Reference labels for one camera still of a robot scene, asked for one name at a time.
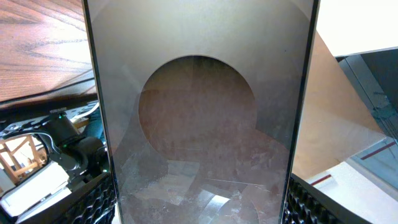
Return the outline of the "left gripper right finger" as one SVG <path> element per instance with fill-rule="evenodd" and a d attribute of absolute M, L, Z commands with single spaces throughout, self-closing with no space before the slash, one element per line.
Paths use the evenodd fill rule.
<path fill-rule="evenodd" d="M 370 224 L 295 174 L 290 176 L 282 224 Z"/>

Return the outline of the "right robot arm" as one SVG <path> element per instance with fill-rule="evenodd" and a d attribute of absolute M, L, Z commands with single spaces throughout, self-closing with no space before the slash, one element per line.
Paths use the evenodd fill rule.
<path fill-rule="evenodd" d="M 51 162 L 70 185 L 88 182 L 109 169 L 100 106 L 1 110 L 1 167 L 20 186 Z"/>

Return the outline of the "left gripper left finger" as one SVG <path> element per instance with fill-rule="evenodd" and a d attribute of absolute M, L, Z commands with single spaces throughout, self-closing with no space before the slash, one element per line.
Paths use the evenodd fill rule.
<path fill-rule="evenodd" d="M 102 173 L 22 224 L 111 224 L 115 204 L 113 178 Z"/>

